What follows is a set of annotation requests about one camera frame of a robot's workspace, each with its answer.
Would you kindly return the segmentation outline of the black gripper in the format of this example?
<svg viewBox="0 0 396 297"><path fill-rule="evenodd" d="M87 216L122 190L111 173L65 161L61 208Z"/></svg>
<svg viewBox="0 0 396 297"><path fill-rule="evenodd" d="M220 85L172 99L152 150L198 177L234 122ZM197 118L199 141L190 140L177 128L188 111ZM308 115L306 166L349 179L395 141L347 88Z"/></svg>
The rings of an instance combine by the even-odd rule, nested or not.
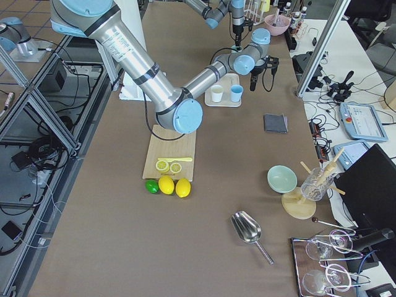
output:
<svg viewBox="0 0 396 297"><path fill-rule="evenodd" d="M275 76L278 69L278 58L266 56L265 58L262 58L256 62L256 65L251 71L252 77L250 79L250 91L255 91L257 82L259 80L259 74L261 74L266 69L270 69L271 74Z"/></svg>
<svg viewBox="0 0 396 297"><path fill-rule="evenodd" d="M241 35L243 33L244 27L248 28L250 32L252 30L252 19L242 17L242 18L231 18L232 30L235 34L235 46L241 46Z"/></svg>

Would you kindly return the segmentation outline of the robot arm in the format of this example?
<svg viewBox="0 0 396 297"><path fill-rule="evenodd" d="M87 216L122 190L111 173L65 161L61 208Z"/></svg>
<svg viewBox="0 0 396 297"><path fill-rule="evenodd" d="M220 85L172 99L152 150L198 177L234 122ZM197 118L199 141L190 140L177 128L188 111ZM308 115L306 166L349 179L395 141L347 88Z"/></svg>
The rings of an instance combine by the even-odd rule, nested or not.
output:
<svg viewBox="0 0 396 297"><path fill-rule="evenodd" d="M50 8L54 31L101 44L154 103L157 123L180 134L196 131L202 122L196 98L230 71L249 74L266 57L270 44L270 32L257 28L245 49L216 57L186 86L177 88L123 22L114 1L51 1Z"/></svg>
<svg viewBox="0 0 396 297"><path fill-rule="evenodd" d="M248 26L249 31L252 29L252 22L244 15L245 2L240 0L219 1L216 8L212 8L209 2L200 0L186 0L183 3L196 11L203 17L205 23L211 28L215 29L219 23L228 14L231 15L232 30L235 37L235 46L240 47L243 40L242 34L244 27Z"/></svg>

